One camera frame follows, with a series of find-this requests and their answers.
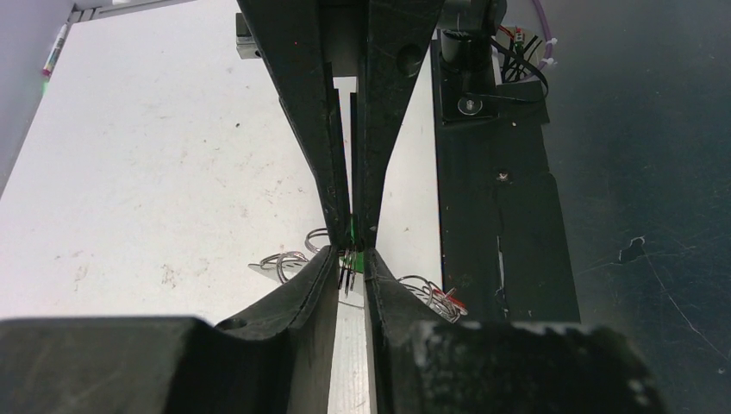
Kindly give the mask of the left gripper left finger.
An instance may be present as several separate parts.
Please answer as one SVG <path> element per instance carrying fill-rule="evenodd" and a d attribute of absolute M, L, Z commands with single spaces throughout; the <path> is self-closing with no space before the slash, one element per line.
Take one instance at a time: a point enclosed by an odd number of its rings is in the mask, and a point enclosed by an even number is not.
<path fill-rule="evenodd" d="M 326 246 L 291 280 L 216 329 L 236 340 L 234 408 L 324 413 L 339 300 L 339 252 Z"/>

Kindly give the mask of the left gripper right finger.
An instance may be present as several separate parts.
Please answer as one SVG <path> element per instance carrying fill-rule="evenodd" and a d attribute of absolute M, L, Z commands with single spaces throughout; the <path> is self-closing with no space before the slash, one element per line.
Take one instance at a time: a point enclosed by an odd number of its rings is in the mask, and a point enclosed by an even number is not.
<path fill-rule="evenodd" d="M 447 370 L 429 347 L 451 323 L 397 281 L 375 248 L 363 253 L 369 381 L 373 413 L 454 413 Z"/>

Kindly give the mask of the key with green tag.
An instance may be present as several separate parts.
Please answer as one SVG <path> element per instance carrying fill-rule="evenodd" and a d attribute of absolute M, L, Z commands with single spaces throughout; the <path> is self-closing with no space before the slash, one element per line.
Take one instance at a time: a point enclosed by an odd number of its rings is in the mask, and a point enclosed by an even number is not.
<path fill-rule="evenodd" d="M 352 213 L 350 219 L 351 219 L 351 240 L 352 240 L 351 250 L 354 252 L 361 252 L 363 250 L 363 242 L 361 241 L 361 236 L 360 236 L 358 216 L 356 214 Z"/>

